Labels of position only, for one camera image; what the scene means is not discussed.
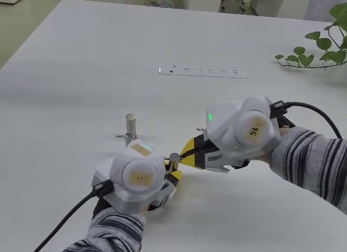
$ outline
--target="green led light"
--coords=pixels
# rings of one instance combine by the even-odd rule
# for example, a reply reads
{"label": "green led light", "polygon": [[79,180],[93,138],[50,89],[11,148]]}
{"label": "green led light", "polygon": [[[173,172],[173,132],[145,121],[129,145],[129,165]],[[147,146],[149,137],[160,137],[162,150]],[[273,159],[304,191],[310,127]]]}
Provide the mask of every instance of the green led light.
{"label": "green led light", "polygon": [[149,145],[144,145],[148,150],[152,151],[152,148]]}

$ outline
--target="striped shirt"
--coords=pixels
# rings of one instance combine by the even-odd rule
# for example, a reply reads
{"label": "striped shirt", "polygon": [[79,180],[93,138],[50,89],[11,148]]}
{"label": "striped shirt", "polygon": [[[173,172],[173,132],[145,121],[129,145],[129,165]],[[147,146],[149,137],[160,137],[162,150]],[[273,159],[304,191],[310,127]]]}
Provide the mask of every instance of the striped shirt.
{"label": "striped shirt", "polygon": [[[328,139],[294,127],[273,151],[270,168],[281,178],[310,190],[347,214],[347,140]],[[64,252],[135,252],[141,250],[145,219],[113,208],[98,213],[84,240]]]}
{"label": "striped shirt", "polygon": [[347,214],[347,140],[291,128],[273,151],[270,168]]}

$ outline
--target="black cable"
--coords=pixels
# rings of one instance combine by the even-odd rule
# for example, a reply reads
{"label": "black cable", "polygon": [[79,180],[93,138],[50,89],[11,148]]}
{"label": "black cable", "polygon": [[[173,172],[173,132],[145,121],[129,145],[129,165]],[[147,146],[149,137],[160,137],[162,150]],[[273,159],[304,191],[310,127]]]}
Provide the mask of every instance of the black cable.
{"label": "black cable", "polygon": [[103,197],[113,191],[113,183],[111,180],[106,180],[93,187],[93,191],[84,197],[75,207],[69,211],[68,214],[61,220],[61,222],[55,227],[55,229],[46,237],[44,241],[34,250],[34,252],[39,252],[51,239],[54,235],[61,229],[61,227],[68,221],[68,219],[91,198],[96,196]]}
{"label": "black cable", "polygon": [[339,130],[337,129],[337,126],[334,124],[334,122],[329,118],[327,114],[325,114],[322,110],[319,108],[312,106],[310,104],[302,103],[302,102],[286,102],[284,104],[284,108],[289,108],[289,107],[305,107],[308,108],[312,111],[315,111],[316,113],[320,114],[331,126],[332,130],[335,132],[335,135],[337,138],[342,139],[342,135],[340,134]]}

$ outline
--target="floor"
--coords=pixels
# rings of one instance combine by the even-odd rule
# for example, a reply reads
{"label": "floor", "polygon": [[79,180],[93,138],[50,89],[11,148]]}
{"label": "floor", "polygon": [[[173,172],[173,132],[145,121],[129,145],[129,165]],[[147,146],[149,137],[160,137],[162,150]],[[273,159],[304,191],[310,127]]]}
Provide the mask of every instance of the floor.
{"label": "floor", "polygon": [[[60,0],[20,0],[14,5],[0,3],[0,69],[55,8]],[[88,0],[145,5],[146,0]],[[183,0],[167,0],[183,8]]]}

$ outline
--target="metal cylinder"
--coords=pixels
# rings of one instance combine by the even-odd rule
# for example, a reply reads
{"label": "metal cylinder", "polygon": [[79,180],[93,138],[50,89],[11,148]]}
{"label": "metal cylinder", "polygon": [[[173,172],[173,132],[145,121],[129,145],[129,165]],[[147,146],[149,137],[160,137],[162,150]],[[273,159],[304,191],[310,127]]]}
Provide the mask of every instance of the metal cylinder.
{"label": "metal cylinder", "polygon": [[179,160],[180,156],[178,153],[172,153],[169,156],[169,172],[177,171],[178,170],[178,165],[179,165]]}
{"label": "metal cylinder", "polygon": [[128,114],[126,115],[125,119],[126,119],[126,132],[131,133],[134,138],[137,138],[136,116],[134,114]]}

